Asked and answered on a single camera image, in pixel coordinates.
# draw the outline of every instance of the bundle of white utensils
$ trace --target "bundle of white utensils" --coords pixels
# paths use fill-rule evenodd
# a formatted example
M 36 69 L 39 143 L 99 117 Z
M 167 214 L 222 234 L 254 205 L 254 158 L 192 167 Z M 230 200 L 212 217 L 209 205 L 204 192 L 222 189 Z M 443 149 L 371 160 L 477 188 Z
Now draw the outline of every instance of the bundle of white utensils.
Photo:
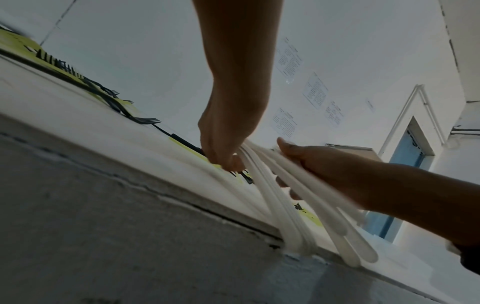
M 267 167 L 314 210 L 347 265 L 360 266 L 360 258 L 370 263 L 378 260 L 375 249 L 342 214 L 344 212 L 357 223 L 364 222 L 365 217 L 350 199 L 285 158 L 279 151 L 246 140 L 238 154 L 265 199 L 286 250 L 312 255 L 317 250 L 317 244 L 291 199 L 278 186 Z

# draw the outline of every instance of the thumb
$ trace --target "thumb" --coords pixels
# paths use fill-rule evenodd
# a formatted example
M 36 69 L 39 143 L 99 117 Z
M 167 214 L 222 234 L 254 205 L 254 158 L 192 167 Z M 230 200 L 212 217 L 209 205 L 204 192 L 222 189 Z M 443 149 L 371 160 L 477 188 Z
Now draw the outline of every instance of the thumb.
M 305 154 L 305 150 L 306 150 L 305 147 L 288 143 L 282 137 L 278 137 L 276 140 L 276 143 L 280 147 L 280 150 L 282 151 L 282 153 L 285 154 L 285 156 L 301 158 Z

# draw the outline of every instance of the person's right hand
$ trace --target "person's right hand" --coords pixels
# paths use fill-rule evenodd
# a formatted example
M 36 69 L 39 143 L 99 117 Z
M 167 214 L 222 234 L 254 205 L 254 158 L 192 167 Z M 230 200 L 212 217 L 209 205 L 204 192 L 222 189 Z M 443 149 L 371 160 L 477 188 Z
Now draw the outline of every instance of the person's right hand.
M 287 158 L 300 163 L 304 169 L 350 197 L 362 208 L 371 210 L 372 200 L 368 189 L 371 189 L 375 171 L 381 163 L 330 147 L 297 146 L 281 137 L 277 143 Z M 281 187 L 288 187 L 279 177 L 276 181 Z M 290 196 L 301 200 L 291 190 Z

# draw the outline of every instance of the hand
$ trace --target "hand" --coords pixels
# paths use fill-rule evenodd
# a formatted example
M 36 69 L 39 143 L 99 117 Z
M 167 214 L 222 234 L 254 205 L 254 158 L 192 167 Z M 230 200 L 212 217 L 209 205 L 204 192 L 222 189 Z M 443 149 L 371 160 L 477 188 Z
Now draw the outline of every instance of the hand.
M 208 105 L 198 121 L 200 142 L 211 163 L 227 171 L 240 172 L 245 167 L 234 153 L 262 118 L 270 88 L 263 88 L 260 94 L 242 94 L 241 90 L 227 87 L 213 85 Z
M 304 169 L 347 195 L 366 210 L 371 210 L 372 200 L 368 189 L 371 189 L 375 169 L 381 163 L 330 147 L 293 145 L 280 137 L 277 143 L 286 157 L 298 162 Z M 276 181 L 281 187 L 288 187 L 278 177 Z M 291 190 L 290 196 L 295 200 L 301 200 Z

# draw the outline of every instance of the blue door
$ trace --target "blue door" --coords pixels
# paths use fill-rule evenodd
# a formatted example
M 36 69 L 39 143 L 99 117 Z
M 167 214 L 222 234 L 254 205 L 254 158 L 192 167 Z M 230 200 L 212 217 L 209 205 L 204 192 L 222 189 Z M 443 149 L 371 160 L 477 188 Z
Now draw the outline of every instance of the blue door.
M 425 158 L 424 152 L 416 143 L 409 130 L 400 139 L 390 163 L 420 167 Z M 363 227 L 367 232 L 385 238 L 395 218 L 377 212 L 369 212 L 366 215 L 367 222 Z

